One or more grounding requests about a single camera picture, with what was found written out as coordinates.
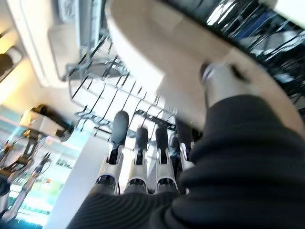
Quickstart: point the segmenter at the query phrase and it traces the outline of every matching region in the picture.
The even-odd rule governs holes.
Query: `black sleeve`
[[[150,227],[305,228],[305,144],[249,95],[210,108],[203,140],[182,174],[189,194],[150,217]]]

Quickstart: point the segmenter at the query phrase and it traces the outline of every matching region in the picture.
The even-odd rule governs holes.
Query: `wire rack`
[[[115,114],[125,110],[130,117],[128,138],[134,140],[138,126],[146,125],[149,144],[154,145],[157,125],[166,125],[169,136],[175,132],[176,111],[167,107],[159,95],[145,91],[120,60],[107,31],[104,14],[106,1],[98,4],[99,1],[85,2],[89,8],[101,7],[101,20],[96,20],[98,10],[85,11],[88,15],[81,17],[85,21],[78,23],[87,25],[79,28],[80,61],[66,65],[70,97],[81,107],[76,113],[77,117],[84,120],[79,128],[82,130],[85,123],[91,120],[95,124],[94,135],[109,140]],[[255,59],[294,103],[305,95],[305,32],[299,26],[257,0],[215,0],[210,5],[210,1],[196,0],[162,2]],[[82,32],[81,28],[90,28],[90,31]],[[91,28],[100,28],[99,36]]]
[[[138,126],[149,131],[149,147],[155,145],[155,130],[158,125],[168,128],[169,136],[175,132],[175,109],[166,107],[158,94],[144,90],[120,60],[105,34],[98,45],[82,57],[78,64],[67,64],[67,81],[72,102],[82,108],[76,113],[78,128],[82,131],[87,121],[95,124],[93,134],[107,141],[112,133],[113,119],[117,112],[129,114],[127,141],[133,149]]]
[[[305,95],[305,32],[257,0],[162,0],[255,59],[296,103]]]

